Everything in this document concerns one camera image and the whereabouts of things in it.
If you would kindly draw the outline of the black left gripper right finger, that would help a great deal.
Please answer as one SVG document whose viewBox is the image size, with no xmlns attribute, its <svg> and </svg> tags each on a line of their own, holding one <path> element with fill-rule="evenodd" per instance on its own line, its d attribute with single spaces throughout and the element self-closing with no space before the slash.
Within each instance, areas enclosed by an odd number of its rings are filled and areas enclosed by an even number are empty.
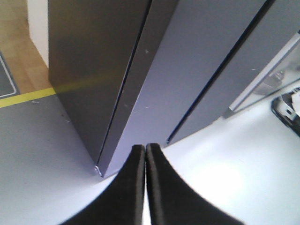
<svg viewBox="0 0 300 225">
<path fill-rule="evenodd" d="M 146 146 L 146 178 L 153 225 L 241 225 L 198 195 L 173 169 L 160 145 Z"/>
</svg>

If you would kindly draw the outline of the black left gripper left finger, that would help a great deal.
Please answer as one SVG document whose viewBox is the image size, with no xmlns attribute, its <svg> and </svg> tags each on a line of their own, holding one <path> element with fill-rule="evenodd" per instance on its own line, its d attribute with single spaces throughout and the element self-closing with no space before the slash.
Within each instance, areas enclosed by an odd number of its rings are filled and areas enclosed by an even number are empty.
<svg viewBox="0 0 300 225">
<path fill-rule="evenodd" d="M 110 185 L 63 225 L 140 225 L 143 219 L 145 147 L 134 145 Z"/>
</svg>

